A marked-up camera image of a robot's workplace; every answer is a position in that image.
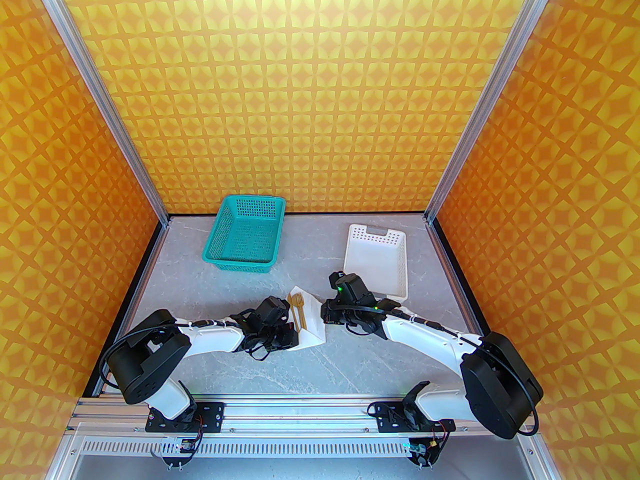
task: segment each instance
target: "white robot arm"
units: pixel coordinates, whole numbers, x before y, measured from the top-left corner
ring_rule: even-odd
[[[263,361],[277,350],[298,345],[298,333],[288,322],[290,305],[267,297],[256,309],[222,320],[189,322],[158,309],[117,340],[100,358],[106,384],[118,388],[128,404],[146,402],[171,421],[190,420],[195,402],[189,391],[169,377],[185,357],[208,352],[247,352]],[[263,350],[261,358],[254,354]],[[117,384],[104,375],[105,363]]]
[[[432,322],[390,299],[377,300],[356,274],[329,276],[337,295],[322,305],[326,324],[345,325],[364,334],[403,343],[439,361],[461,382],[440,389],[421,382],[402,401],[400,416],[414,429],[430,430],[445,419],[478,421],[504,439],[538,430],[535,406],[542,387],[512,343],[502,334],[464,333]],[[520,430],[530,413],[534,429]]]
[[[542,388],[510,341],[498,333],[464,333],[426,320],[390,299],[377,300],[356,274],[334,272],[329,277],[337,295],[322,304],[325,324],[345,325],[365,334],[403,343],[439,361],[460,382],[439,388],[423,381],[402,401],[400,415],[414,432],[430,432],[444,420],[476,420],[499,437],[511,439],[542,398]],[[189,322],[166,309],[154,311],[103,354],[129,404],[146,402],[167,421],[194,418],[196,403],[182,383],[170,375],[183,358],[208,352],[247,352],[262,361],[270,352],[298,345],[288,322],[290,305],[266,298],[223,320]],[[261,358],[254,353],[263,349]],[[537,431],[537,418],[534,430]]]

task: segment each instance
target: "teal plastic basket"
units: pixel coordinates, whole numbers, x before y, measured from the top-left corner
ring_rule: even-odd
[[[278,256],[285,205],[282,197],[225,197],[202,259],[220,270],[269,272]]]

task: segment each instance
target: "wire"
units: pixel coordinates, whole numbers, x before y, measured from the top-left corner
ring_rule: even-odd
[[[269,354],[271,354],[272,351],[271,350],[267,350],[267,353],[265,355],[263,355],[263,357],[258,359],[257,357],[254,357],[254,354],[256,352],[258,352],[258,350],[260,350],[261,348],[267,350],[267,347],[265,346],[265,344],[264,343],[260,343],[258,346],[253,347],[252,349],[245,350],[245,352],[247,352],[247,354],[249,354],[249,357],[251,357],[251,359],[255,359],[256,361],[264,361],[265,359],[267,359],[269,357]]]
[[[492,352],[489,352],[489,350],[486,350],[486,349],[480,347],[480,345],[477,345],[476,343],[473,343],[473,341],[470,341],[470,340],[464,338],[464,336],[459,336],[459,338],[463,342],[469,343],[469,345],[473,345],[476,350],[479,350],[480,352],[483,352],[484,354],[487,354],[487,356],[489,356],[494,361],[496,361],[496,363],[498,363],[500,366],[502,366],[516,380],[516,382],[522,388],[522,391],[524,391],[524,396],[526,397],[526,400],[530,404],[531,412],[533,413],[533,429],[528,430],[527,432],[523,432],[522,430],[518,429],[518,434],[521,434],[523,436],[533,436],[533,435],[537,434],[538,430],[540,429],[540,419],[538,418],[538,411],[536,410],[536,405],[533,402],[533,399],[531,398],[531,395],[529,394],[529,390],[524,385],[524,382],[522,382],[521,378],[518,377],[516,372],[513,371],[511,368],[509,368],[509,366],[507,366],[502,359],[500,359],[498,356],[496,356]]]
[[[107,375],[105,374],[105,364],[107,361],[109,361],[109,358],[112,356],[112,354],[116,351],[116,349],[120,345],[122,345],[126,340],[128,340],[128,338],[131,338],[132,336],[135,336],[137,334],[142,334],[142,333],[151,332],[151,331],[178,329],[180,327],[192,327],[192,329],[202,329],[203,327],[213,327],[213,326],[228,327],[233,325],[230,322],[229,323],[219,322],[217,320],[207,320],[207,322],[210,322],[210,323],[205,323],[197,327],[194,327],[192,324],[179,324],[174,322],[172,324],[156,325],[153,327],[146,327],[145,329],[137,329],[134,331],[130,331],[126,333],[124,336],[122,336],[122,338],[115,340],[114,343],[112,343],[112,345],[109,348],[107,348],[104,351],[104,353],[100,356],[100,359],[98,359],[98,374],[100,375],[100,378],[106,385],[111,386],[112,388],[115,388],[115,389],[120,389],[118,384],[114,384],[107,378]]]
[[[373,332],[356,332],[352,329],[352,327],[358,327],[357,325],[345,325],[344,326],[347,331],[351,334],[355,334],[355,336],[369,336],[373,334]]]
[[[444,446],[447,444],[447,441],[449,440],[450,435],[451,435],[451,432],[447,432],[446,430],[444,431],[444,435],[442,436],[442,442],[440,444],[440,453],[442,453],[442,451],[444,450]]]
[[[338,308],[339,309],[350,309],[352,311],[362,311],[363,313],[380,313],[382,311],[382,313],[387,315],[387,316],[395,316],[395,317],[398,317],[398,318],[402,318],[402,320],[407,320],[409,322],[415,322],[415,323],[418,323],[418,324],[423,324],[423,325],[425,325],[427,327],[430,327],[432,329],[435,329],[435,330],[438,330],[438,331],[441,331],[441,332],[445,332],[447,334],[450,334],[451,336],[455,336],[456,338],[462,340],[463,342],[468,343],[469,345],[475,347],[476,350],[479,350],[480,352],[483,352],[484,354],[487,354],[487,356],[491,357],[494,361],[496,361],[500,366],[502,366],[515,379],[515,381],[522,388],[522,391],[524,391],[524,396],[526,397],[526,401],[531,406],[531,412],[533,413],[533,428],[531,430],[526,431],[526,432],[523,432],[522,430],[518,430],[518,434],[521,434],[523,436],[533,436],[533,435],[538,433],[538,430],[540,429],[540,419],[538,417],[538,411],[536,410],[536,405],[533,402],[533,398],[531,398],[531,395],[529,394],[529,391],[528,391],[527,387],[525,386],[525,384],[521,380],[521,378],[518,377],[516,372],[514,372],[514,370],[509,368],[509,366],[507,366],[505,364],[505,362],[502,361],[502,359],[497,357],[495,354],[493,354],[489,350],[486,350],[486,349],[482,348],[480,345],[478,345],[477,343],[473,343],[473,341],[470,341],[470,340],[464,338],[464,336],[460,336],[457,332],[454,332],[454,331],[451,331],[450,329],[447,329],[445,326],[443,326],[442,324],[440,324],[438,322],[433,322],[432,320],[427,320],[426,318],[421,318],[421,317],[416,317],[416,316],[409,316],[408,314],[406,314],[404,312],[401,312],[401,311],[396,311],[396,313],[391,313],[390,311],[373,310],[373,308],[359,307],[359,306],[334,306],[334,308],[335,309],[338,309]]]
[[[190,452],[190,455],[186,457],[184,460],[182,459],[182,457],[163,457],[162,455],[156,455],[156,453],[153,450],[150,451],[153,457],[158,457],[158,459],[161,459],[162,462],[164,462],[165,466],[169,466],[167,471],[172,470],[172,468],[174,467],[174,462],[178,462],[178,468],[180,469],[180,471],[182,471],[183,467],[189,464],[191,459],[194,458],[194,455],[196,455],[196,453],[200,449],[200,446],[202,444],[202,439],[204,437],[204,425],[202,424],[202,416],[198,416],[198,420],[199,420],[198,433],[196,434],[195,439],[193,439],[192,441],[193,448]],[[190,439],[183,439],[182,441],[183,445],[185,441],[190,441]]]

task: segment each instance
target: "black joint housing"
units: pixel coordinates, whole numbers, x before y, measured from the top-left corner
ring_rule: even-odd
[[[290,304],[270,295],[256,309],[231,315],[242,328],[244,338],[234,352],[251,351],[263,345],[266,352],[286,350],[298,345],[298,333],[289,319]]]
[[[166,309],[158,309],[132,331],[175,324]],[[160,345],[151,350],[149,342]],[[172,374],[192,343],[177,327],[154,329],[128,337],[107,359],[119,390],[127,404],[143,402],[156,393]]]
[[[376,298],[371,293],[362,278],[357,274],[344,274],[334,282],[338,290],[338,304],[345,306],[374,307]]]
[[[480,338],[482,345],[462,357],[460,370],[471,412],[487,429],[503,439],[512,439],[529,417],[533,407],[514,375],[524,384],[533,405],[543,396],[542,387],[506,336],[490,332]]]

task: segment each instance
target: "patterned wallpaper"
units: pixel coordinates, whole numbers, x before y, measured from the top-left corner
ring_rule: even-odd
[[[169,212],[423,210],[523,0],[66,0]]]
[[[567,479],[640,478],[640,0],[551,0],[438,215]]]
[[[156,217],[40,0],[0,0],[0,477],[43,478]]]

